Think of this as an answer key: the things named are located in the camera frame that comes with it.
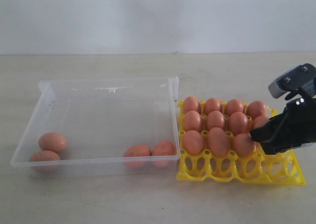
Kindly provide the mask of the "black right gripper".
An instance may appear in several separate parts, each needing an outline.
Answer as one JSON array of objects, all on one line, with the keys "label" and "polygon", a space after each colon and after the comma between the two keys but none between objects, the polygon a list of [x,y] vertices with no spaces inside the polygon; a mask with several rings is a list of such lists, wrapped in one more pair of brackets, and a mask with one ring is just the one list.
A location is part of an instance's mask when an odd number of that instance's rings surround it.
[{"label": "black right gripper", "polygon": [[266,155],[308,146],[316,141],[316,99],[298,98],[264,125],[250,130]]}]

